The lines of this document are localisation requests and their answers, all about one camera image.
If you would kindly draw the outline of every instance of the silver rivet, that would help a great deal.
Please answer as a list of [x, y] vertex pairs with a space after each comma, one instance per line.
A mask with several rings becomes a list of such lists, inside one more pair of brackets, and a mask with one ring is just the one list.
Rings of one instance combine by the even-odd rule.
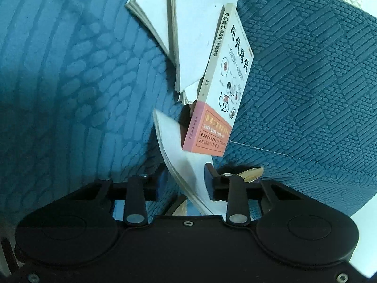
[[140, 215], [140, 214], [131, 214], [131, 215], [128, 215], [126, 220], [129, 222], [129, 223], [142, 223], [144, 221], [145, 217], [143, 215]]
[[348, 281], [348, 275], [347, 274], [340, 274], [336, 278], [336, 281], [339, 283], [346, 283]]
[[242, 214], [234, 214], [229, 217], [229, 220], [233, 223], [245, 223], [247, 221], [247, 217]]
[[39, 277], [36, 274], [29, 274], [28, 281], [30, 283], [39, 283]]

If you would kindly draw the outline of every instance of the pink book cover band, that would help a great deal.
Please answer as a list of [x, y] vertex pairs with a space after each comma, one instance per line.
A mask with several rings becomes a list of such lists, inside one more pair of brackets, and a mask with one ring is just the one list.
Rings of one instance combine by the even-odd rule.
[[198, 101], [183, 150], [223, 156], [232, 127], [207, 103]]

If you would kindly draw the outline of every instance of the white book pages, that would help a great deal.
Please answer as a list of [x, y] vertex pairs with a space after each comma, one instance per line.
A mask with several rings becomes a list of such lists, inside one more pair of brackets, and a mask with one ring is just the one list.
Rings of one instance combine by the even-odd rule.
[[175, 88], [185, 88], [204, 76], [222, 8], [237, 0], [171, 0]]
[[227, 202], [210, 200], [204, 182], [204, 165], [212, 163], [212, 157], [183, 151], [182, 128], [170, 117], [155, 109], [153, 120], [165, 164], [184, 194], [202, 215], [222, 215], [225, 220]]
[[178, 102], [182, 102], [183, 99], [184, 99], [184, 96], [185, 96], [185, 93], [184, 91], [180, 93], [180, 95], [178, 96]]
[[193, 104], [197, 100], [202, 82], [203, 80], [197, 81], [183, 90], [183, 105]]
[[175, 64], [170, 4], [170, 0], [128, 0], [126, 7], [145, 24]]

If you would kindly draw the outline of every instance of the blue fabric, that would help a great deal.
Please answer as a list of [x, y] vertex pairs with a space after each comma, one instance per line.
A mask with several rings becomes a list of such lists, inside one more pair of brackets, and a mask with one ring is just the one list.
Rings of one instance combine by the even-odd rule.
[[[152, 109], [178, 119], [175, 70], [126, 1], [0, 0], [0, 212], [11, 221], [162, 161]], [[216, 166], [263, 165], [352, 214], [377, 187], [375, 19], [337, 0], [238, 10], [255, 60]], [[170, 181], [148, 217], [177, 191]]]
[[190, 200], [187, 200], [187, 216], [200, 216], [200, 212]]
[[377, 188], [377, 19], [340, 0], [239, 0], [255, 54], [218, 166], [352, 215]]

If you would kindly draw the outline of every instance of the white floor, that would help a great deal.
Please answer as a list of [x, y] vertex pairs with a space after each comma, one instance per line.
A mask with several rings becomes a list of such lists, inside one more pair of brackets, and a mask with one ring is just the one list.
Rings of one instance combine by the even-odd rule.
[[[377, 0], [363, 0], [363, 10], [377, 18]], [[377, 195], [351, 217], [360, 238], [350, 263], [371, 277], [377, 271]]]

